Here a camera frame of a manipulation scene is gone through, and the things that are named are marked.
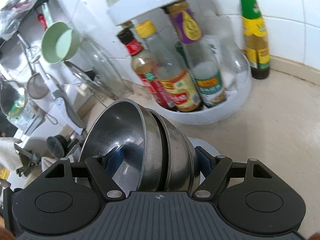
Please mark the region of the glass pot lid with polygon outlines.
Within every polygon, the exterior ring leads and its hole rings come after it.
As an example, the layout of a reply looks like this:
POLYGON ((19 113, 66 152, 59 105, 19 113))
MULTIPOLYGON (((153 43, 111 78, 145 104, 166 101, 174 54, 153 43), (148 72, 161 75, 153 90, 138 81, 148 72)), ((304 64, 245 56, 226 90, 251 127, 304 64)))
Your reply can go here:
POLYGON ((96 75, 102 75, 105 78, 125 83, 116 67, 108 59, 106 51, 97 42, 85 37, 82 39, 77 52, 83 59, 82 62, 75 64, 71 60, 66 60, 64 64, 81 81, 83 81, 84 77, 89 77, 93 80, 96 75))

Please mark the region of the small steel bowl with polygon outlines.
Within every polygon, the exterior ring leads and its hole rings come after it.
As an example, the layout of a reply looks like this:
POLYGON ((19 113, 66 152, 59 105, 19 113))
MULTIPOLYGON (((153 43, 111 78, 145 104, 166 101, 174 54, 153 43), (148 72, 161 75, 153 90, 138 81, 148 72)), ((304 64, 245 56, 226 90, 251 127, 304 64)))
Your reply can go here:
POLYGON ((116 184, 131 191, 156 191, 161 181, 163 144, 155 117, 130 99, 117 100, 95 121, 80 161, 100 155, 116 184))

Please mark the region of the white handled ladle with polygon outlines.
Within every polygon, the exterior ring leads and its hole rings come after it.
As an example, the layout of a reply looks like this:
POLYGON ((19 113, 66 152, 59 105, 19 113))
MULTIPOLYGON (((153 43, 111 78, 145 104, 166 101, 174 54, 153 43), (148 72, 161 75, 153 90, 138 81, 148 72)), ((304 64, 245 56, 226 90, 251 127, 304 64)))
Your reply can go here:
POLYGON ((47 75, 39 60, 37 60, 35 64, 37 65, 36 69, 39 71, 46 86, 49 88, 55 104, 61 113, 61 116, 64 118, 65 122, 70 128, 78 133, 78 135, 82 135, 86 126, 77 115, 73 106, 69 103, 66 93, 60 89, 57 82, 55 82, 51 76, 47 75))

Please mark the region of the green yellow oil bottle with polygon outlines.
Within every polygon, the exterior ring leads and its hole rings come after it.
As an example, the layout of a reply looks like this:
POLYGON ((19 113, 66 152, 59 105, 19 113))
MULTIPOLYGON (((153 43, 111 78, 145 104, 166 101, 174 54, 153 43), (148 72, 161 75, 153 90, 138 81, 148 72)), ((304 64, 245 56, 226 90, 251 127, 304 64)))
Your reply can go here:
POLYGON ((240 0, 246 56, 254 79, 266 79, 270 73, 267 29, 257 0, 240 0))

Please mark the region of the white two-tier turntable rack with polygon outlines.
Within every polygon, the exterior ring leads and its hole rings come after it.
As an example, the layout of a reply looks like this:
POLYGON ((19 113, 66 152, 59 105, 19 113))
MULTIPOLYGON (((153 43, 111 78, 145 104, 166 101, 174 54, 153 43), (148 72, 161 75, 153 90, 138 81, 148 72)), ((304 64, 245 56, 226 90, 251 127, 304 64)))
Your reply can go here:
POLYGON ((206 109, 194 117, 172 114, 172 120, 204 125, 234 114, 252 89, 249 62, 235 43, 231 23, 216 16, 206 0, 194 13, 188 0, 106 0, 108 15, 122 25, 158 8, 170 18, 180 39, 176 48, 190 68, 206 109))

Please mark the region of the large steel bowl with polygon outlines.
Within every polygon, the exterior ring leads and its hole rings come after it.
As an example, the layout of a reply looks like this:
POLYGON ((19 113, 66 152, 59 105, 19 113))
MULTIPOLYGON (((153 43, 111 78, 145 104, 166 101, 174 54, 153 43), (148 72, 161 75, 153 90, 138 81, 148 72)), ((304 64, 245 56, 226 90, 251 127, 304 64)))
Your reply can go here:
POLYGON ((155 118, 162 138, 162 171, 156 190, 189 192, 191 163, 183 133, 155 110, 148 111, 155 118))

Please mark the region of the yellow label vinegar bottle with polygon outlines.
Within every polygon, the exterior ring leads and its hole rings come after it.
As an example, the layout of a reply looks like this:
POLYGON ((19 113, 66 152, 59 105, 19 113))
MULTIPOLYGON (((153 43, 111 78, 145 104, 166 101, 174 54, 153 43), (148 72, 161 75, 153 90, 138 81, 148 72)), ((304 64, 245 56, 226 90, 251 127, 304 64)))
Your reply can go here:
POLYGON ((158 60, 152 72, 171 96, 180 112, 200 111, 203 102, 187 70, 183 57, 159 35, 151 20, 135 26, 136 33, 158 60))

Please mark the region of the mesh strainer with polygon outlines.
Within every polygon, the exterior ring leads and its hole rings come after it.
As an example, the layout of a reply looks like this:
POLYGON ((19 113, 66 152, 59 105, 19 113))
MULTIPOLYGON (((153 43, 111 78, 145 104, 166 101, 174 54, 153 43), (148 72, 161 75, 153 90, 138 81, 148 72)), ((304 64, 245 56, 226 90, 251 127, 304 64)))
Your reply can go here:
POLYGON ((40 73, 35 70, 35 52, 33 52, 32 46, 23 38, 20 33, 17 33, 17 37, 22 46, 23 53, 27 59, 27 64, 29 66, 31 77, 27 81, 27 92, 32 99, 40 100, 44 98, 49 93, 49 88, 44 83, 43 78, 40 73))

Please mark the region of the purple neck fish sauce bottle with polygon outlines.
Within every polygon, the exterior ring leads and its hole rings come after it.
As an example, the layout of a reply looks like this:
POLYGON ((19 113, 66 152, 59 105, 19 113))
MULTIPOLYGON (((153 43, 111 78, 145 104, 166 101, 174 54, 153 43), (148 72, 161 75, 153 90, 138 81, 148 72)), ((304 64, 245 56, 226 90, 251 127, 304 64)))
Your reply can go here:
POLYGON ((206 107, 226 100, 220 66, 186 0, 163 8, 179 36, 185 58, 206 107))

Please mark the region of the green plastic basin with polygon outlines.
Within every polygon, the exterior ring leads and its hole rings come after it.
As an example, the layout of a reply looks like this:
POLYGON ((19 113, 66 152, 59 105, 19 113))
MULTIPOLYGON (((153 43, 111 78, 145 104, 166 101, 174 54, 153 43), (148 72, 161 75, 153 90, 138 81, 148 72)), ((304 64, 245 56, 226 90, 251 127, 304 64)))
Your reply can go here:
POLYGON ((41 42, 42 56, 49 64, 71 59, 79 47, 79 33, 62 21, 53 23, 45 31, 41 42))

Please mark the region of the red label soy sauce bottle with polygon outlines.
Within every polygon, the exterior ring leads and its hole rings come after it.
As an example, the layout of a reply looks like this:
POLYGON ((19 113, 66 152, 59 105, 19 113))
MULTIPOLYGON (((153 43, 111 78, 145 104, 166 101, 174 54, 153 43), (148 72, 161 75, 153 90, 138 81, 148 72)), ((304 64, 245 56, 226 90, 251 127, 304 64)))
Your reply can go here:
POLYGON ((144 87, 152 94, 155 101, 163 108, 177 111, 171 96, 165 91, 159 79, 153 74, 158 60, 133 35, 129 28, 117 33, 117 38, 126 47, 131 56, 131 67, 142 81, 144 87))

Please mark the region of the small floral rimmed plate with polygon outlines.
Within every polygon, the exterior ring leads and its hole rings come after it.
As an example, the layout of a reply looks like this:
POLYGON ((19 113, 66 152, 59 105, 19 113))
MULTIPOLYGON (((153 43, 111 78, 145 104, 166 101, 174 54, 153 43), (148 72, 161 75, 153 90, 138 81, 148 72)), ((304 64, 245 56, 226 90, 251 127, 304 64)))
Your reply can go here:
POLYGON ((195 174, 200 175, 200 181, 203 181, 210 172, 212 172, 210 160, 203 154, 207 152, 209 155, 215 157, 220 155, 220 153, 208 142, 188 137, 190 140, 195 153, 194 153, 194 163, 195 163, 195 174))

